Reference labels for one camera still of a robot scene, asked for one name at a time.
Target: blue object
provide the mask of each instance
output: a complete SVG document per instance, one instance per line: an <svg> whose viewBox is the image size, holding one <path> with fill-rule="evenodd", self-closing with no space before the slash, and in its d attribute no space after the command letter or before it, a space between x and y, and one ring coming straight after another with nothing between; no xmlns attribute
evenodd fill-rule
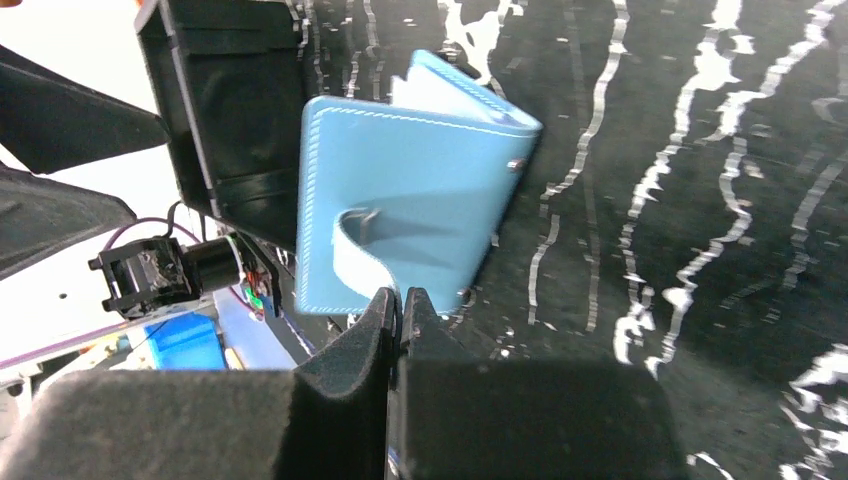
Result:
<svg viewBox="0 0 848 480"><path fill-rule="evenodd" d="M218 290L212 296L224 341L236 352L245 369L291 370L297 366L268 324L250 318L248 310L230 290Z"/></svg>
<svg viewBox="0 0 848 480"><path fill-rule="evenodd" d="M377 289L462 304L541 124L437 56L392 105L320 96L303 112L296 307L361 313Z"/></svg>
<svg viewBox="0 0 848 480"><path fill-rule="evenodd" d="M187 313L159 325L144 327L153 361L160 370L226 370L215 323Z"/></svg>

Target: black plastic housing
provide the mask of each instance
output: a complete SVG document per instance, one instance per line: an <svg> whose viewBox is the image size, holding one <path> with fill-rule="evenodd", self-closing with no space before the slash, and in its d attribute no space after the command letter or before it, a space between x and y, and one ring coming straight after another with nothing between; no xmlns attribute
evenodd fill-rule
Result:
<svg viewBox="0 0 848 480"><path fill-rule="evenodd" d="M293 250L305 93L288 7L150 0L135 28L183 202Z"/></svg>
<svg viewBox="0 0 848 480"><path fill-rule="evenodd" d="M174 238L147 238L102 251L88 266L106 277L111 298L103 309L135 320L237 284L241 260L230 241L216 238L183 251Z"/></svg>

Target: blue leather wallet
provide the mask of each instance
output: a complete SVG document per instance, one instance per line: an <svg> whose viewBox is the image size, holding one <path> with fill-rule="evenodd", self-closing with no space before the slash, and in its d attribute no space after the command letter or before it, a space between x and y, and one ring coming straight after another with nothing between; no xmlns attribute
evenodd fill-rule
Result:
<svg viewBox="0 0 848 480"><path fill-rule="evenodd" d="M296 307L355 314L381 287L422 287L440 314L458 309L541 128L423 50L392 79L389 105L311 100Z"/></svg>

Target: black fabric surface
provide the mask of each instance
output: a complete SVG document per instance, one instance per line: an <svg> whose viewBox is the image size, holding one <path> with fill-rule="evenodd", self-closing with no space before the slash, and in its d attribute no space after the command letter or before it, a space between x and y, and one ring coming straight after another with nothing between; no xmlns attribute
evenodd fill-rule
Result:
<svg viewBox="0 0 848 480"><path fill-rule="evenodd" d="M843 3L293 11L309 20L312 95L386 101L413 50L447 48L545 124L473 305L450 320L474 353L653 368L694 478L836 479L848 476Z"/></svg>

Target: white stitching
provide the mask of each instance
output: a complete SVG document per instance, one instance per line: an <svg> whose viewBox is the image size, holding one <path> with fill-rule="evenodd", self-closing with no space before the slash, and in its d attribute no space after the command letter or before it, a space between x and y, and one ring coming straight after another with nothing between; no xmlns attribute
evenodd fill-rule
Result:
<svg viewBox="0 0 848 480"><path fill-rule="evenodd" d="M438 64L438 63L435 64L435 65L428 65L428 66L435 68L436 70L443 73L444 75L447 75L448 77L454 77L454 78L458 79L457 82L454 84L454 86L457 86L457 87L463 89L466 93L476 97L478 100L480 100L481 102L485 103L486 105L494 108L498 112L501 112L505 115L508 114L506 109L497 105L495 102L487 99L480 92L475 92L473 89L468 88L468 86L463 83L463 80L465 80L465 79L459 78L460 75L457 74L455 71L448 70L444 65L441 65L441 64Z"/></svg>
<svg viewBox="0 0 848 480"><path fill-rule="evenodd" d="M330 308L330 307L311 307L309 306L308 299L308 287L309 287L309 257L311 255L311 246L312 246L312 215L313 215L313 204L315 201L315 179L318 171L318 149L321 144L321 117L327 113L342 113L349 115L362 115L367 117L375 117L375 118L385 118L386 120L401 120L401 121L411 121L411 122L419 122L426 123L430 125L437 125L448 128L459 128L463 130L470 130L474 132L480 133L489 133L492 135L499 135L503 137L511 137L511 138L533 138L535 135L514 135L510 133L498 132L495 130L488 130L485 128L477 128L471 127L467 125L458 125L455 123L448 122L440 122L436 120L428 120L425 118L416 118L416 117L407 117L404 115L395 115L389 113L379 113L379 112L369 112L367 110L361 110L357 108L341 108L341 107L327 107L323 108L317 112L313 116L313 120L309 122L309 130L307 134L308 143L306 148L306 199L304 201L303 206L303 222L304 222L304 231L306 234L303 237L302 245L303 245L303 258L301 264L303 265L302 270L302 281L300 282L300 289L297 292L298 300L300 301L302 310L308 313L319 313L319 314L333 314L333 313L348 313L349 309L345 308ZM451 313L453 310L445 310L437 312L439 315L446 315Z"/></svg>

